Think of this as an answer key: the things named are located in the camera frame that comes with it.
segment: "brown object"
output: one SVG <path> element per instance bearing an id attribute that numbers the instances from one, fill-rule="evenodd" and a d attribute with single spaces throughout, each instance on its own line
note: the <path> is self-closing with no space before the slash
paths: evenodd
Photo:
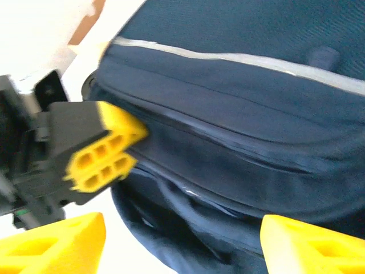
<path id="1" fill-rule="evenodd" d="M 74 32 L 73 36 L 71 37 L 70 41 L 68 42 L 69 45 L 78 45 L 81 41 L 85 38 L 86 34 L 91 30 L 95 22 L 99 19 L 103 7 L 106 0 L 94 0 L 93 6 L 95 9 L 95 14 L 93 16 L 85 16 L 82 21 L 80 22 L 78 28 Z"/>

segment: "navy blue bag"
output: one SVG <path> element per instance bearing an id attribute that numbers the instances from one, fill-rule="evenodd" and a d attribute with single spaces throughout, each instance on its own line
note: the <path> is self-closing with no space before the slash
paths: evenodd
<path id="1" fill-rule="evenodd" d="M 149 128 L 112 188 L 138 241 L 178 273 L 267 273 L 265 214 L 365 238 L 363 45 L 362 0 L 147 0 L 89 97 Z"/>

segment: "backpack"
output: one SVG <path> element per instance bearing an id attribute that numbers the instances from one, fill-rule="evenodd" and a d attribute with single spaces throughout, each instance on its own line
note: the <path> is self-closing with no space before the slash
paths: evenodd
<path id="1" fill-rule="evenodd" d="M 365 238 L 364 19 L 362 0 L 142 5 L 88 99 L 149 128 L 112 196 L 150 253 L 178 273 L 267 273 L 269 213 Z"/>

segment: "yellow honeycomb part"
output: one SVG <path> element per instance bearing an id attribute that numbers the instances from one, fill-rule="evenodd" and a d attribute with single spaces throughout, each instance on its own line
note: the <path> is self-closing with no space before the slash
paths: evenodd
<path id="1" fill-rule="evenodd" d="M 103 215 L 90 213 L 0 240 L 1 274 L 96 273 L 106 239 Z"/>
<path id="2" fill-rule="evenodd" d="M 130 113 L 107 102 L 97 102 L 97 107 L 109 134 L 74 153 L 63 178 L 73 180 L 72 189 L 80 192 L 95 192 L 117 177 L 126 177 L 137 161 L 122 152 L 148 135 L 145 125 Z M 116 158 L 126 159 L 123 168 L 112 166 Z"/>
<path id="3" fill-rule="evenodd" d="M 260 238 L 269 274 L 365 273 L 365 240 L 277 215 Z"/>
<path id="4" fill-rule="evenodd" d="M 121 152 L 109 158 L 107 162 L 103 162 L 100 166 L 72 178 L 74 182 L 77 182 L 72 190 L 95 192 L 117 178 L 126 178 L 136 163 L 135 158 Z"/>

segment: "reflective strip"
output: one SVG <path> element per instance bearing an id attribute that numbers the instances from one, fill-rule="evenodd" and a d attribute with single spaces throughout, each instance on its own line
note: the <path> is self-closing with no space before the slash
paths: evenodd
<path id="1" fill-rule="evenodd" d="M 151 50 L 159 50 L 192 59 L 226 60 L 246 65 L 264 67 L 266 69 L 288 73 L 292 76 L 314 80 L 344 91 L 365 95 L 365 81 L 339 75 L 320 68 L 300 65 L 275 58 L 243 53 L 196 53 L 194 51 L 178 47 L 160 45 L 156 42 L 130 40 L 123 37 L 116 37 L 112 43 L 126 47 L 143 47 Z"/>

